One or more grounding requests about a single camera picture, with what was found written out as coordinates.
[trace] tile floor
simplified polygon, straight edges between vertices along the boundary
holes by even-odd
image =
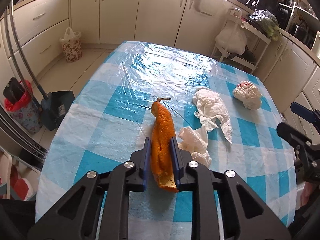
[[[83,48],[80,60],[68,63],[65,57],[62,57],[50,69],[46,69],[38,75],[39,82],[47,93],[72,90],[77,97],[89,78],[112,51],[112,49]],[[34,87],[33,91],[37,100],[41,102],[42,95],[39,90]],[[41,146],[48,149],[56,131],[57,129],[49,131],[43,126],[32,137]]]

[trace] bag of vegetables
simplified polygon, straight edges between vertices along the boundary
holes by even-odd
[[[248,18],[253,22],[259,24],[267,33],[267,37],[272,41],[277,41],[279,36],[279,24],[276,17],[268,10],[255,11],[248,15]]]

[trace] drawer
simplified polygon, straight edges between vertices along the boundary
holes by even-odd
[[[46,65],[48,65],[62,52],[62,46],[59,39],[64,36],[68,27],[69,19],[50,27],[22,47],[26,59],[35,76],[37,76]],[[15,53],[15,56],[24,78],[31,81],[31,77],[23,64],[18,51]],[[14,68],[11,58],[9,58],[9,62],[12,68]]]
[[[320,68],[316,67],[313,75],[303,89],[313,109],[320,110]]]
[[[298,95],[295,102],[303,105],[308,109],[311,108],[311,105],[303,92]],[[310,138],[312,140],[312,144],[320,143],[320,135],[311,123],[307,122],[302,117],[292,113],[290,107],[287,108],[287,110],[285,110],[283,114],[287,123]]]
[[[22,46],[44,30],[68,19],[68,0],[35,0],[14,10],[13,16],[18,38]],[[9,17],[8,23],[9,36],[13,51],[15,52],[18,48],[13,38]],[[1,30],[5,39],[4,19],[1,21]],[[9,58],[10,53],[6,41],[5,50]]]

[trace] price tag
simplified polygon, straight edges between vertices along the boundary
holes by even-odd
[[[249,26],[250,26],[250,24],[248,22],[241,21],[241,27],[242,28],[245,28],[245,29],[249,30]]]

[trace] crumpled paper towel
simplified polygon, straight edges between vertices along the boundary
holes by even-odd
[[[236,99],[243,102],[245,108],[257,110],[261,107],[262,94],[259,88],[249,81],[241,81],[232,93]]]
[[[212,159],[207,151],[208,134],[205,127],[202,126],[196,130],[193,130],[190,126],[183,127],[178,136],[183,140],[178,143],[179,148],[190,152],[193,160],[209,168]]]
[[[192,102],[198,109],[198,112],[195,112],[195,116],[200,119],[202,126],[204,126],[208,132],[212,131],[218,127],[216,124],[217,118],[220,121],[220,127],[225,138],[232,144],[230,116],[220,95],[207,87],[198,87],[192,98]]]

